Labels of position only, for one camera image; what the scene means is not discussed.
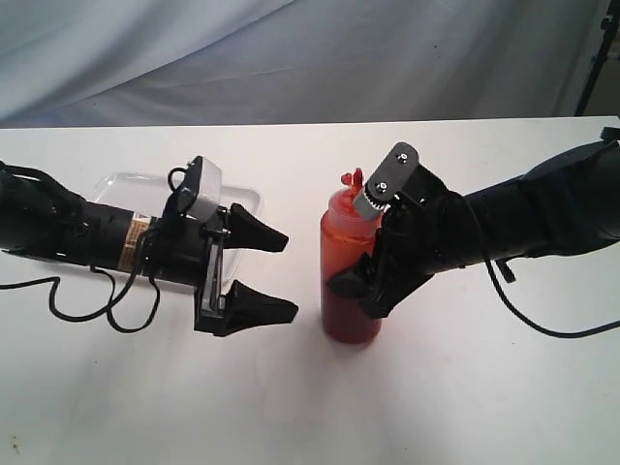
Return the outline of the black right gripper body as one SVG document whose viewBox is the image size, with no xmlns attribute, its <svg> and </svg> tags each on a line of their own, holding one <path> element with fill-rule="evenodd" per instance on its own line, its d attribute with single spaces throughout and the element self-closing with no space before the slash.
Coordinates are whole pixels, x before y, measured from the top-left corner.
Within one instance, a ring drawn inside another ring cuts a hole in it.
<svg viewBox="0 0 620 465">
<path fill-rule="evenodd" d="M 372 251 L 373 283 L 359 305 L 371 319 L 383 319 L 433 275 L 423 262 L 440 255 L 440 210 L 462 196 L 419 164 L 404 188 L 377 219 Z"/>
</svg>

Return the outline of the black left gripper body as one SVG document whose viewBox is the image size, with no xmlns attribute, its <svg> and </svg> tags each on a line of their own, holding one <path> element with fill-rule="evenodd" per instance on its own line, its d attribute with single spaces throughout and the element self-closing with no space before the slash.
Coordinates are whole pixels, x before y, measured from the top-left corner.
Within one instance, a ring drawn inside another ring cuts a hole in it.
<svg viewBox="0 0 620 465">
<path fill-rule="evenodd" d="M 194 330 L 223 337 L 223 252 L 230 234 L 229 210 L 220 201 L 205 222 L 188 214 L 200 186 L 202 163 L 196 158 L 169 172 L 170 195 L 148 239 L 145 272 L 157 280 L 192 287 Z"/>
</svg>

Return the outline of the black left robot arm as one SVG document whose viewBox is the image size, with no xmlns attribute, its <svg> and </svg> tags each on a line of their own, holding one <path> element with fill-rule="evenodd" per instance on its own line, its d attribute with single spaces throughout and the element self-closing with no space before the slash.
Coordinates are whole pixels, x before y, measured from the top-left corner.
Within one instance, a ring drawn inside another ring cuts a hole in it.
<svg viewBox="0 0 620 465">
<path fill-rule="evenodd" d="M 259 326 L 291 323 L 297 306 L 259 293 L 234 280 L 223 288 L 227 249 L 282 252 L 289 239 L 262 223 L 239 203 L 223 206 L 221 170 L 198 156 L 169 171 L 170 194 L 159 216 L 88 201 L 44 171 L 1 166 L 1 250 L 26 259 L 85 266 L 111 277 L 127 274 L 101 308 L 72 316 L 56 305 L 57 276 L 24 281 L 14 289 L 50 285 L 48 309 L 57 319 L 80 324 L 107 319 L 120 333 L 130 329 L 113 316 L 114 307 L 139 276 L 156 288 L 160 281 L 193 291 L 194 329 L 225 337 Z"/>
</svg>

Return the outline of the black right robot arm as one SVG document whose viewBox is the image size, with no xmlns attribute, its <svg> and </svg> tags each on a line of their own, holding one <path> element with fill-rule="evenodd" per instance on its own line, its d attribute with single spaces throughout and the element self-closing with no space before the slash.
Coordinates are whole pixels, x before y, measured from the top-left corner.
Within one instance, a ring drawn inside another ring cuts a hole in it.
<svg viewBox="0 0 620 465">
<path fill-rule="evenodd" d="M 326 282 L 382 319 L 434 275 L 492 261 L 507 280 L 517 258 L 577 256 L 619 240 L 619 131 L 528 172 L 461 196 L 398 142 L 354 201 L 379 219 L 371 253 Z"/>
</svg>

